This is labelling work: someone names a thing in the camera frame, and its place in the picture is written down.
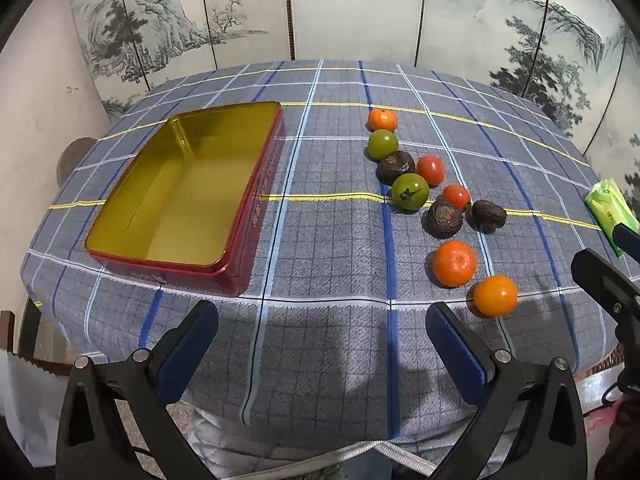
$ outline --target green tomato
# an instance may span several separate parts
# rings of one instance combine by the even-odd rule
[[[417,173],[405,173],[396,178],[391,198],[398,207],[418,211],[429,198],[429,185]]]
[[[387,130],[376,130],[369,136],[367,153],[371,158],[382,160],[398,150],[398,139]]]

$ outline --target wooden chair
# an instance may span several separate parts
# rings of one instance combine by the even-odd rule
[[[36,336],[38,335],[38,327],[40,325],[40,311],[33,301],[27,300],[22,316],[22,325],[20,326],[20,335],[18,337],[18,350],[14,352],[14,327],[15,315],[10,310],[0,312],[0,349],[7,352],[15,353],[18,357],[35,364],[47,372],[59,376],[68,376],[71,373],[73,365],[66,363],[57,363],[53,361],[45,361],[33,357],[36,346]]]

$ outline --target tree painting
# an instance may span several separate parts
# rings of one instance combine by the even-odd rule
[[[632,146],[640,146],[638,134],[633,134],[629,143]],[[640,171],[640,160],[636,160],[636,170]],[[636,171],[634,174],[626,174],[625,182],[632,187],[631,191],[623,191],[626,203],[635,213],[636,218],[640,218],[640,173]]]
[[[133,104],[133,100],[137,97],[137,95],[133,95],[126,102],[118,101],[114,98],[108,98],[106,101],[102,101],[102,106],[104,106],[104,111],[107,112],[107,116],[111,123],[116,123],[118,118],[126,112],[131,105]]]
[[[512,71],[501,67],[498,72],[489,72],[491,78],[495,79],[492,85],[518,95],[529,79],[524,97],[539,104],[558,128],[571,136],[569,130],[582,122],[578,110],[591,109],[587,95],[582,90],[582,67],[576,61],[568,62],[562,55],[553,58],[546,54],[546,37],[543,35],[540,40],[539,32],[516,16],[512,20],[505,20],[505,23],[518,33],[520,39],[517,47],[511,45],[505,49],[509,61],[514,64]],[[534,64],[538,42],[540,49]]]
[[[111,0],[111,8],[107,11],[106,17],[110,18],[109,23],[104,26],[103,34],[109,41],[101,49],[99,55],[102,59],[124,58],[126,72],[122,75],[122,80],[140,82],[142,69],[134,60],[135,51],[132,49],[130,41],[142,44],[142,34],[140,27],[146,25],[147,20],[139,20],[134,12],[130,12],[127,21],[127,13],[120,0]]]
[[[211,38],[213,43],[222,43],[228,37],[227,31],[233,26],[241,27],[246,20],[246,14],[242,12],[244,0],[229,0],[225,8],[218,10],[213,7],[209,11]]]

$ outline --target yellow stripe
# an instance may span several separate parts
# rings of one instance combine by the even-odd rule
[[[289,194],[285,195],[287,200],[295,202],[326,202],[328,200],[371,200],[382,204],[385,198],[382,195],[366,192],[354,193],[327,193],[327,194]],[[260,199],[270,202],[282,200],[282,195],[260,195]]]
[[[208,79],[203,79],[202,81],[194,81],[194,82],[191,82],[191,83],[184,83],[184,84],[182,84],[180,86],[177,86],[176,88],[181,88],[183,86],[199,85],[200,83],[204,83],[204,82],[207,82],[207,81],[219,81],[221,79],[229,79],[229,78],[232,78],[232,77],[236,77],[236,75],[237,76],[256,75],[256,74],[265,74],[267,72],[296,72],[296,71],[299,71],[299,70],[313,70],[313,71],[316,71],[316,70],[318,70],[318,67],[314,66],[314,67],[308,67],[308,68],[281,68],[279,70],[275,70],[273,68],[266,68],[265,70],[256,70],[254,72],[242,72],[241,74],[231,74],[231,75],[221,75],[220,77],[210,77]]]
[[[53,204],[49,206],[49,209],[70,209],[72,207],[82,207],[91,205],[102,205],[106,200],[78,200],[77,202],[70,202],[68,204]]]
[[[280,103],[281,105],[285,106],[303,106],[306,105],[306,103],[299,103],[299,102],[285,102],[285,103]],[[369,105],[368,104],[364,104],[364,103],[320,103],[320,102],[315,102],[315,103],[311,103],[312,106],[355,106],[355,107],[366,107],[368,108]],[[398,106],[389,106],[389,105],[374,105],[374,106],[383,106],[385,108],[388,108],[389,110],[396,110],[398,112],[409,112],[412,114],[421,114],[421,115],[428,115],[429,113],[425,110],[417,110],[416,108],[401,108]],[[495,126],[494,124],[489,124],[489,123],[482,123],[479,121],[474,121],[472,119],[467,119],[464,117],[458,117],[456,115],[450,115],[450,114],[443,114],[440,112],[431,112],[431,115],[434,117],[442,117],[444,119],[451,119],[453,121],[459,121],[461,123],[468,123],[468,124],[476,124],[478,126],[484,126],[485,128],[491,128],[493,130],[499,130],[501,132],[505,132],[506,134],[510,134],[513,135],[515,137],[519,137],[520,139],[524,139],[524,140],[528,140],[529,142],[533,142],[534,144],[537,144],[539,146],[542,146],[544,148],[547,148],[548,150],[551,150],[552,152],[556,152],[558,153],[558,155],[562,155],[565,156],[566,158],[570,158],[572,161],[576,162],[577,164],[581,164],[583,166],[586,166],[587,168],[590,168],[590,165],[587,164],[586,162],[584,162],[583,160],[578,160],[575,157],[572,157],[571,155],[565,153],[565,152],[561,152],[560,150],[553,148],[551,146],[547,146],[544,142],[540,142],[539,140],[535,140],[535,139],[531,139],[531,137],[527,137],[521,134],[517,134],[515,132],[512,132],[511,130],[506,130],[504,128],[501,128],[500,126]]]
[[[141,130],[142,128],[146,128],[148,126],[156,126],[156,124],[163,124],[165,122],[167,122],[167,119],[162,120],[162,121],[156,121],[155,123],[140,124],[140,126],[134,126],[133,128],[129,128],[128,130],[122,130],[121,132],[118,132],[117,134],[111,134],[111,135],[107,135],[106,137],[101,137],[96,142],[101,142],[101,141],[107,140],[107,139],[113,139],[113,137],[119,137],[120,135],[125,135],[125,134],[128,134],[129,132],[133,132],[135,130]]]
[[[391,202],[388,197],[383,197],[382,195],[378,195],[376,193],[366,193],[366,192],[345,192],[345,193],[327,193],[327,194],[289,194],[289,195],[261,195],[260,198],[262,200],[268,200],[270,202],[277,202],[278,200],[282,200],[286,198],[287,200],[291,200],[292,202],[326,202],[329,200],[371,200],[373,202],[383,203],[383,202]],[[427,200],[423,208],[427,208],[433,204],[433,200]],[[549,215],[537,210],[533,209],[505,209],[507,214],[514,216],[537,216],[544,220],[548,220],[551,222],[558,222],[561,224],[574,225],[577,227],[584,227],[586,229],[594,229],[599,231],[600,228],[595,224],[589,224],[586,222],[580,222],[579,220],[571,220],[569,218],[563,218],[561,216]]]

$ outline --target blue gripper pad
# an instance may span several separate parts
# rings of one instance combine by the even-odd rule
[[[154,359],[166,355],[156,371],[155,387],[163,406],[180,400],[217,331],[218,310],[210,301],[201,300],[177,328],[162,336],[154,348]]]
[[[484,406],[489,382],[495,375],[488,347],[477,334],[464,328],[442,301],[427,309],[425,326],[464,401],[479,408]]]

